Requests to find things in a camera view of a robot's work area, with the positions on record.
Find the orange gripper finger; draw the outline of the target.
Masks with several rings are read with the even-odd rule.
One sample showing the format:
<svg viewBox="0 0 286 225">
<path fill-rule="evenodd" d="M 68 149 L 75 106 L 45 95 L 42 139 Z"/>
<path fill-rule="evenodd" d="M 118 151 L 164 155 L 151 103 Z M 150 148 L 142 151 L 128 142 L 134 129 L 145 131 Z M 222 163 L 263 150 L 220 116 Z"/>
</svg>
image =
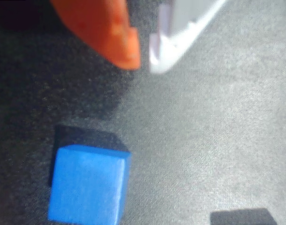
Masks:
<svg viewBox="0 0 286 225">
<path fill-rule="evenodd" d="M 124 0 L 52 0 L 63 24 L 106 60 L 122 69 L 141 65 L 138 29 Z"/>
</svg>

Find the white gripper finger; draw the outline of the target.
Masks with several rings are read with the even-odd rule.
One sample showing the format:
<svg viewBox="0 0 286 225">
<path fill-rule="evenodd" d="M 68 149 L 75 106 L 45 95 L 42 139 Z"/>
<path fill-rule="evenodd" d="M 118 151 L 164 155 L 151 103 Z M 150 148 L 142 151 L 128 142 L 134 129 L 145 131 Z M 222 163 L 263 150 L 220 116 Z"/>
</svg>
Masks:
<svg viewBox="0 0 286 225">
<path fill-rule="evenodd" d="M 226 0 L 166 0 L 158 8 L 157 31 L 149 38 L 149 69 L 170 70 L 190 49 Z"/>
</svg>

